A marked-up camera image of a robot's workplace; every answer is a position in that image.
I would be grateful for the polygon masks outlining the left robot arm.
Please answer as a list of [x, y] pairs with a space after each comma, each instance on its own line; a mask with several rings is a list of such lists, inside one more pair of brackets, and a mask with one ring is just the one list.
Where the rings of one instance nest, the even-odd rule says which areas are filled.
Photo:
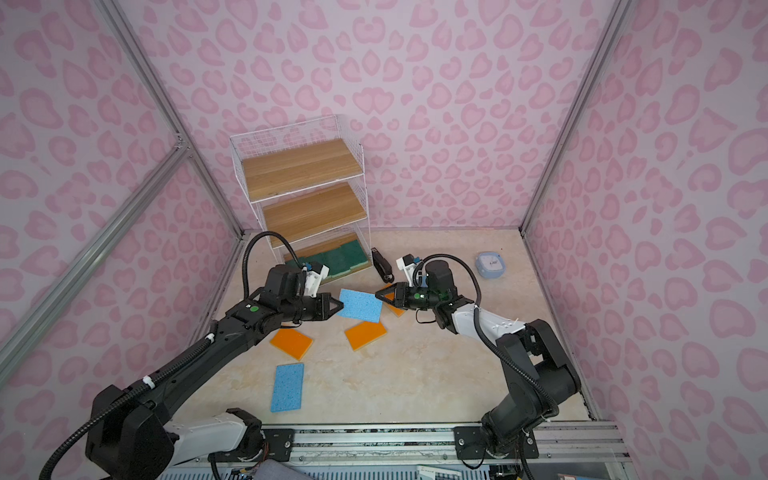
[[319, 290], [328, 274], [327, 266], [298, 256], [272, 267], [264, 286], [246, 287], [242, 300], [176, 358], [124, 389], [111, 385], [102, 390], [89, 420], [54, 450], [40, 478], [52, 478], [79, 441], [85, 443], [86, 457], [111, 479], [156, 479], [167, 468], [198, 457], [266, 459], [262, 423], [241, 408], [188, 425], [172, 419], [216, 373], [272, 332], [339, 313], [342, 302]]

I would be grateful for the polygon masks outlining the green sponge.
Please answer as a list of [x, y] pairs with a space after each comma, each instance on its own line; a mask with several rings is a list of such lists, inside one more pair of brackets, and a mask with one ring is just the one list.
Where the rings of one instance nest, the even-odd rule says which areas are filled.
[[336, 249], [336, 261], [338, 269], [346, 272], [365, 267], [369, 259], [359, 241], [352, 240]]
[[320, 263], [328, 267], [330, 277], [346, 274], [367, 262], [367, 256], [355, 242], [323, 252], [318, 258]]
[[321, 272], [322, 269], [326, 267], [329, 270], [329, 277], [338, 272], [335, 250], [314, 253], [306, 256], [302, 262], [309, 264], [313, 271]]
[[286, 265], [289, 265], [292, 267], [303, 268], [305, 266], [309, 266], [309, 269], [312, 269], [311, 260], [308, 257], [299, 256], [298, 259], [294, 259], [290, 255], [285, 255], [284, 260]]

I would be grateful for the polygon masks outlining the blue sponge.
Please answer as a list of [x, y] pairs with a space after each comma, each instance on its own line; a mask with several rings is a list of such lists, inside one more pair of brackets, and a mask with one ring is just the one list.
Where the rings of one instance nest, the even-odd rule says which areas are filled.
[[374, 294], [342, 289], [340, 301], [343, 308], [339, 316], [369, 323], [380, 322], [383, 304]]
[[303, 380], [303, 363], [277, 366], [270, 411], [280, 413], [299, 410], [302, 406]]

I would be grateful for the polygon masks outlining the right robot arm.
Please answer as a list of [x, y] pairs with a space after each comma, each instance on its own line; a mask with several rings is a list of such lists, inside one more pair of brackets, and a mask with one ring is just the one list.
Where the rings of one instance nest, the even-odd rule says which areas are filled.
[[554, 330], [541, 319], [523, 322], [484, 309], [477, 276], [454, 255], [405, 255], [396, 264], [406, 280], [377, 291], [377, 299], [401, 310], [431, 312], [440, 329], [480, 341], [502, 366], [507, 394], [482, 416], [475, 438], [457, 456], [522, 456], [535, 442], [534, 429], [581, 392], [580, 377]]

